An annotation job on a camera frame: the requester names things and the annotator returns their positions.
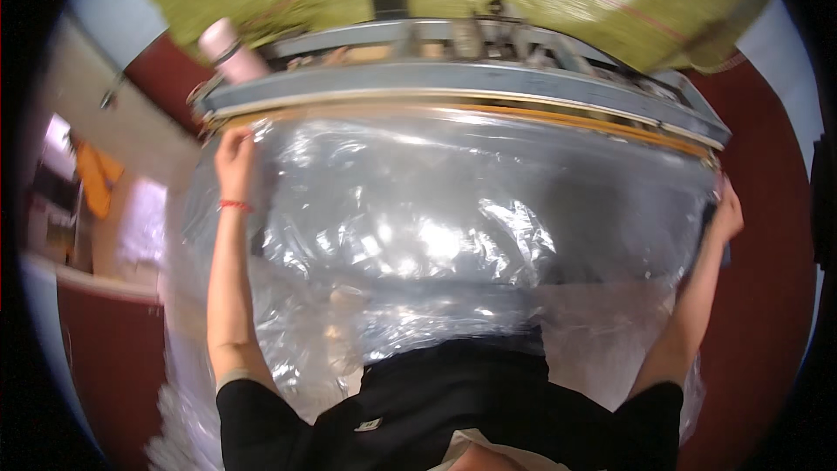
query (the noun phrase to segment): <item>black shirt sleeve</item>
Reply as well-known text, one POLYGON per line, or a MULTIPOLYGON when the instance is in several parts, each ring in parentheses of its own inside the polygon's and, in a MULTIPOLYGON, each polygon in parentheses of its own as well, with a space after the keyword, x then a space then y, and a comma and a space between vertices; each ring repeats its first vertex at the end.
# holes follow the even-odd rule
POLYGON ((674 382, 655 384, 619 406, 614 415, 624 442, 620 468, 675 469, 682 407, 683 390, 674 382))
POLYGON ((215 398, 227 471, 286 469, 311 427, 276 393, 251 380, 225 384, 215 398))

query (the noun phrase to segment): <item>hand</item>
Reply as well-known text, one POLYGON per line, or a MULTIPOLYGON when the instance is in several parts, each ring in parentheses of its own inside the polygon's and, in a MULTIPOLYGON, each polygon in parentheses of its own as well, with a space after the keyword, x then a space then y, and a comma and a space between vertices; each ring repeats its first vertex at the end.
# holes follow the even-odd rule
POLYGON ((729 242, 744 229, 744 215, 738 195, 732 189, 730 180, 725 175, 720 189, 717 209, 712 217, 707 235, 721 246, 729 242))
POLYGON ((241 126, 224 133, 215 152, 215 172, 222 200, 247 202, 254 155, 255 142, 249 128, 241 126))

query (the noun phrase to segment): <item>orange cloth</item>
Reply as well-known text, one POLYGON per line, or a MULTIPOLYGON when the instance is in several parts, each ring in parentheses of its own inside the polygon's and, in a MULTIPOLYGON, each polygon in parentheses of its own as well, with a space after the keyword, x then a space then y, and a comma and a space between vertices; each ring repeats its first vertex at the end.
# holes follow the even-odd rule
POLYGON ((75 151, 75 171, 81 179, 87 207, 100 219, 110 211, 110 186, 119 180, 125 167, 87 142, 75 151))

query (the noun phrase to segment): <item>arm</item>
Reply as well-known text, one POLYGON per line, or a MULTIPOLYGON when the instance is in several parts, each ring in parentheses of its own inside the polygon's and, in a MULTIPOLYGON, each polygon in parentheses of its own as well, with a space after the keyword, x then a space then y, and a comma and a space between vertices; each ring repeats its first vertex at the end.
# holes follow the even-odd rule
POLYGON ((671 381, 683 386, 709 325, 724 245, 743 227, 741 204, 725 178, 717 210, 704 234, 691 278, 660 337, 645 356, 628 398, 659 382, 671 381))
MULTIPOLYGON (((215 155, 215 169, 223 200, 246 202, 255 152, 250 131, 225 132, 215 155)), ((247 278, 247 214, 224 207, 218 218, 218 234, 207 297, 207 344, 216 382, 233 370, 276 391, 273 377, 259 349, 253 325, 253 302, 247 278)))

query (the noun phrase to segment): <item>pink water bottle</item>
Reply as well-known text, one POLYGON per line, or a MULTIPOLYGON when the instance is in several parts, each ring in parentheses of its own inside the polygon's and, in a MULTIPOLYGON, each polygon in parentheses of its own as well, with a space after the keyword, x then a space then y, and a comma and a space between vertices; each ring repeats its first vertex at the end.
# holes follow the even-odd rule
POLYGON ((207 27, 197 40, 197 45, 231 84, 260 79, 270 74, 267 62, 242 44, 233 22, 227 17, 207 27))

